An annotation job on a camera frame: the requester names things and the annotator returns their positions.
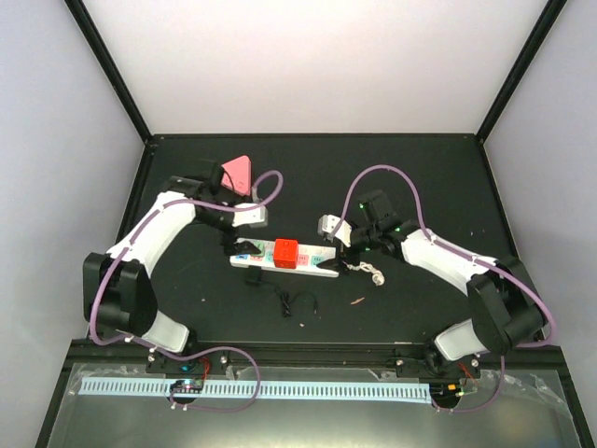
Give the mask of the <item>white power strip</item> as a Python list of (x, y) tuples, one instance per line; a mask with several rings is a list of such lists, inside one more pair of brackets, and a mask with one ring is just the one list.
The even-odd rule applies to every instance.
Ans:
[(253, 244), (259, 252), (255, 255), (236, 255), (229, 258), (235, 268), (258, 267), (263, 271), (296, 273), (309, 276), (337, 278), (339, 273), (320, 266), (324, 261), (334, 260), (336, 248), (320, 245), (302, 245), (297, 240), (275, 241), (242, 239)]

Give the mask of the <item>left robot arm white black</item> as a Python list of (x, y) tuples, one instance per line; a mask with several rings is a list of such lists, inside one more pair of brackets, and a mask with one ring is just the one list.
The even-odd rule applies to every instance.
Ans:
[(112, 343), (138, 339), (168, 351), (167, 360), (180, 372), (199, 365), (201, 351), (191, 343), (193, 330), (160, 310), (151, 274), (178, 234), (193, 222), (220, 231), (227, 256), (257, 252), (256, 245), (239, 241), (238, 230), (266, 225), (267, 209), (236, 189), (222, 194), (222, 182), (229, 178), (213, 161), (204, 161), (196, 176), (170, 177), (149, 211), (120, 242), (85, 258), (84, 317), (95, 343), (108, 343), (98, 333), (108, 328), (117, 332)]

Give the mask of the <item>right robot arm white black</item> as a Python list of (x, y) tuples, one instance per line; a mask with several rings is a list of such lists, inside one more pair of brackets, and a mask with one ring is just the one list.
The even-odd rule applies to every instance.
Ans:
[(447, 375), (463, 357), (503, 356), (547, 324), (548, 314), (535, 299), (535, 287), (519, 259), (482, 257), (415, 220), (403, 221), (381, 190), (363, 195), (359, 208), (365, 219), (361, 227), (334, 215), (319, 218), (319, 234), (338, 249), (321, 267), (337, 273), (365, 270), (361, 254), (379, 250), (435, 275), (467, 298), (470, 317), (442, 330), (425, 349), (423, 362), (430, 373)]

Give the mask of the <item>pink triangular socket adapter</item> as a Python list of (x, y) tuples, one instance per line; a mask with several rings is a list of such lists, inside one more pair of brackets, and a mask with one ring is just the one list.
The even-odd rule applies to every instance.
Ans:
[(242, 155), (222, 164), (224, 175), (221, 185), (242, 196), (251, 195), (252, 164), (248, 156)]

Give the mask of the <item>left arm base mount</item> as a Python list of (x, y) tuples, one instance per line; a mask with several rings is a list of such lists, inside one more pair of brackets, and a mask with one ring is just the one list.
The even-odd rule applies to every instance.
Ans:
[(160, 373), (166, 376), (187, 376), (199, 377), (207, 376), (214, 372), (219, 372), (221, 366), (226, 366), (229, 361), (229, 350), (219, 350), (201, 357), (194, 357), (187, 360), (180, 360), (180, 357), (188, 357), (195, 354), (196, 350), (189, 354), (172, 354), (166, 355), (165, 351), (155, 349), (149, 350), (144, 359), (146, 365), (146, 372)]

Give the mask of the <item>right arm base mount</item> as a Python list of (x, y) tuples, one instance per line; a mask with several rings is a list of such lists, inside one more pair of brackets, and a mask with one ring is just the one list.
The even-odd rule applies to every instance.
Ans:
[(399, 344), (392, 350), (388, 364), (399, 376), (441, 380), (471, 376), (478, 379), (479, 368), (473, 366), (472, 361), (471, 356), (456, 361), (447, 360), (430, 345)]

